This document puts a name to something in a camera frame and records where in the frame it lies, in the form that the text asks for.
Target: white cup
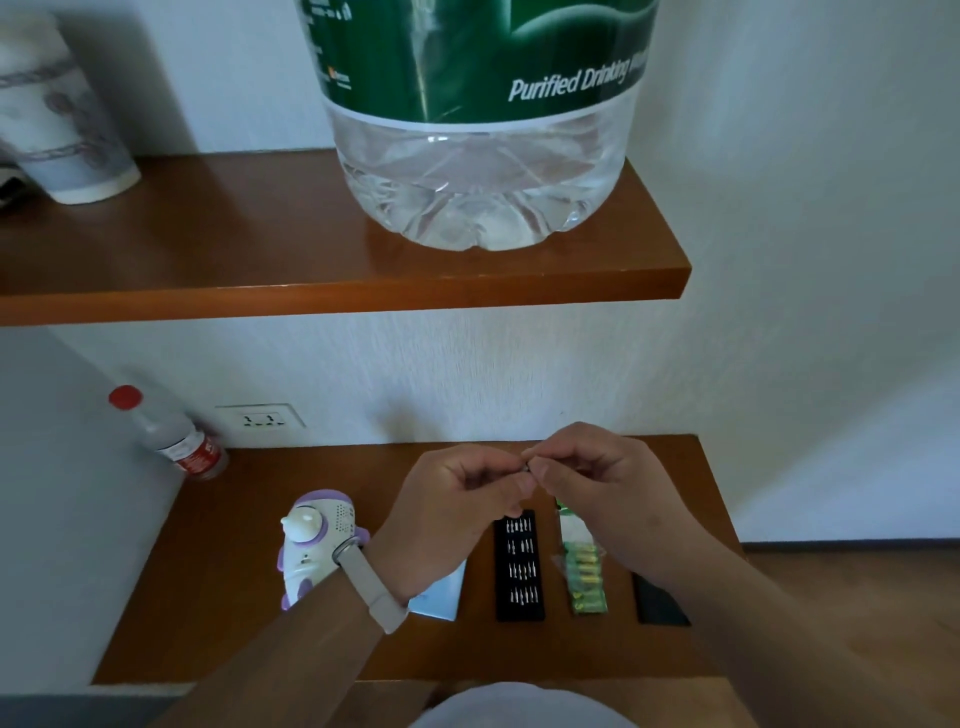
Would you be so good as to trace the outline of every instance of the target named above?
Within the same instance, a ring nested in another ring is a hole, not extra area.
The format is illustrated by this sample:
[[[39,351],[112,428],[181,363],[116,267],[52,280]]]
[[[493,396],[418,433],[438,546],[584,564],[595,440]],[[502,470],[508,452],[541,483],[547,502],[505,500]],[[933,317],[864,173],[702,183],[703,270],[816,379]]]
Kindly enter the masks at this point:
[[[104,200],[140,179],[49,13],[0,15],[0,145],[65,205]]]

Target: clear plastic bottle bottom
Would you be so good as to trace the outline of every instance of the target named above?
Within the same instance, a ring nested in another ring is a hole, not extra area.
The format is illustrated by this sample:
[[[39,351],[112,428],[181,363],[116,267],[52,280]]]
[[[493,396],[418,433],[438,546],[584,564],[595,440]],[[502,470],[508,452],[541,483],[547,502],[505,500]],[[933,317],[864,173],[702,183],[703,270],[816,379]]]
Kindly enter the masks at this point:
[[[330,108],[347,184],[389,231],[432,248],[539,243],[586,220],[620,176],[635,89],[535,129],[426,133]]]

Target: wall socket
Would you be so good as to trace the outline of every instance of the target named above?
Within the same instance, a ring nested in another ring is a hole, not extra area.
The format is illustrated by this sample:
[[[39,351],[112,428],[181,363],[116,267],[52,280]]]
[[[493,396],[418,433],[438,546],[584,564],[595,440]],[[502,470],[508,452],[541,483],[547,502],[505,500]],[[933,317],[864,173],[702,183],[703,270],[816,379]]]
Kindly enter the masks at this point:
[[[218,419],[233,430],[266,432],[306,427],[290,404],[231,404],[214,409]]]

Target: water bottle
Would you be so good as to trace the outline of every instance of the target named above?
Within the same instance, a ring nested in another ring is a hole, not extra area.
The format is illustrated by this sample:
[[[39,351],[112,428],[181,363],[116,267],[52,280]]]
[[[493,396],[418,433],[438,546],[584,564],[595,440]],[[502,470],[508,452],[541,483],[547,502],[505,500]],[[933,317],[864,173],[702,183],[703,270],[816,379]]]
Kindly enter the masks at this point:
[[[522,248],[623,167],[658,0],[299,0],[360,206],[433,248]]]
[[[227,467],[227,451],[159,393],[144,399],[140,389],[122,384],[108,400],[129,414],[144,447],[173,461],[187,476],[209,480]]]

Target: person's left hand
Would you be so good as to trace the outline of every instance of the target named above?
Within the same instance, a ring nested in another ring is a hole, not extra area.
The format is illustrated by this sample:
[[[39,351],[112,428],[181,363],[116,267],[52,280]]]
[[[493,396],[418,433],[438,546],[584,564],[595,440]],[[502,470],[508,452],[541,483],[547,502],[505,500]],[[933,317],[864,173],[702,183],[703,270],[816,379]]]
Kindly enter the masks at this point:
[[[367,560],[401,604],[452,573],[480,535],[519,503],[537,481],[523,460],[482,445],[425,452],[403,481],[393,510],[364,548]]]

